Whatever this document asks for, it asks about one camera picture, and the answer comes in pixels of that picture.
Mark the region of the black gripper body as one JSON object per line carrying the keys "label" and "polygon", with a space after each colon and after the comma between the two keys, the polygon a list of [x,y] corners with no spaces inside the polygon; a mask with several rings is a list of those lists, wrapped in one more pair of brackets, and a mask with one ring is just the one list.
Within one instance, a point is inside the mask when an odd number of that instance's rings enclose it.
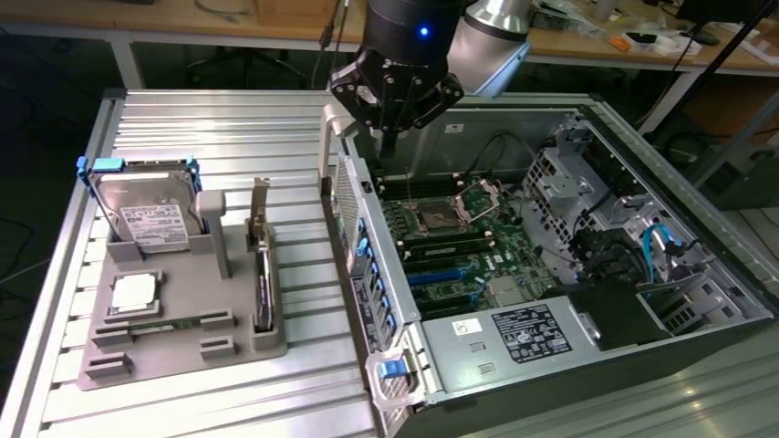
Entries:
{"label": "black gripper body", "polygon": [[384,62],[410,68],[428,81],[449,76],[446,55],[458,22],[456,1],[369,1],[356,71],[364,81],[384,80]]}

